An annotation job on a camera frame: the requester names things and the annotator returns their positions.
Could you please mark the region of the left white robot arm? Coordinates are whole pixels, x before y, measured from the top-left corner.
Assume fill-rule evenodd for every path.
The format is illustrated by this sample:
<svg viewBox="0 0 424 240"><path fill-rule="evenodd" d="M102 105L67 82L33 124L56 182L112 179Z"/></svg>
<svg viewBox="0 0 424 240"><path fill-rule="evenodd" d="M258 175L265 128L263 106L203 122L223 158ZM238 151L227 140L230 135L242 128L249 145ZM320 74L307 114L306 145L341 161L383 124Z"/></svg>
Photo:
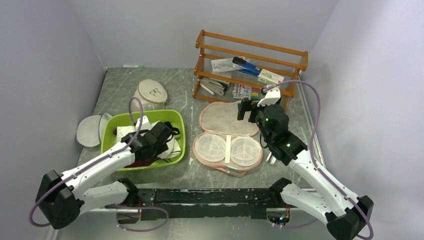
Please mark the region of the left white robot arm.
<svg viewBox="0 0 424 240"><path fill-rule="evenodd" d="M138 207L139 190L128 178L109 185L95 185L118 169L136 162L153 163L170 149L175 136L170 124L161 121L151 129L141 129L125 135L108 151L73 169L57 173L51 170L41 180L29 221L36 227L62 229L80 215L93 209L118 205Z"/></svg>

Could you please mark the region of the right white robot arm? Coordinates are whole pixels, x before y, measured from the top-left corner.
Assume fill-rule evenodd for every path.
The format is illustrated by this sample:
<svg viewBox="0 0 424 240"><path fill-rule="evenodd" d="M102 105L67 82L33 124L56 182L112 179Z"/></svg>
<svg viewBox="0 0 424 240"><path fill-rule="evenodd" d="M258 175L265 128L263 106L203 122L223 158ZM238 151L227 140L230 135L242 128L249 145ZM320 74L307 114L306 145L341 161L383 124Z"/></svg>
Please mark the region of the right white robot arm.
<svg viewBox="0 0 424 240"><path fill-rule="evenodd" d="M237 105L237 120L249 112L248 121L256 124L265 147L276 160L282 162L305 179L317 195L281 178L270 189L270 202L275 207L295 206L326 225L336 240L353 240L370 223L374 207L367 195L358 196L344 186L314 158L312 151L289 131L289 117L279 104L259 105L257 100L242 99Z"/></svg>

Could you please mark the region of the white black bra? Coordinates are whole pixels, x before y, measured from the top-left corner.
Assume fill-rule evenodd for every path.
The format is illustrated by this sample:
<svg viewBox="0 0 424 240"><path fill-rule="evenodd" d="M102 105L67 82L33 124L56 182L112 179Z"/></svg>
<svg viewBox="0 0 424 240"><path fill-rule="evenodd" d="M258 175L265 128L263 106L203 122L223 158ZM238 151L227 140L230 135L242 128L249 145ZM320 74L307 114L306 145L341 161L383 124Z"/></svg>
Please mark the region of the white black bra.
<svg viewBox="0 0 424 240"><path fill-rule="evenodd" d="M182 151L179 143L177 142L177 138L180 137L181 132L178 128L174 127L169 121L164 122L164 124L172 130L173 135L167 139L166 145L168 149L159 154L157 157L159 159L169 160L178 156Z"/></svg>

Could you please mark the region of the floral mesh laundry bag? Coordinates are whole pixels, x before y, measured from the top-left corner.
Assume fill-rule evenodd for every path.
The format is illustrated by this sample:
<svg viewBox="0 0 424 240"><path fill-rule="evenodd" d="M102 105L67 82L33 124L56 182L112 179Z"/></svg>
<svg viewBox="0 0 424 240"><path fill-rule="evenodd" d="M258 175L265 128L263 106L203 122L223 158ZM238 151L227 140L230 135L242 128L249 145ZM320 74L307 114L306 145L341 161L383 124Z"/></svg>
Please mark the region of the floral mesh laundry bag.
<svg viewBox="0 0 424 240"><path fill-rule="evenodd" d="M213 102L199 114L203 132L197 135L191 149L203 165L242 178L257 167L263 148L253 136L259 132L248 120L237 120L237 102Z"/></svg>

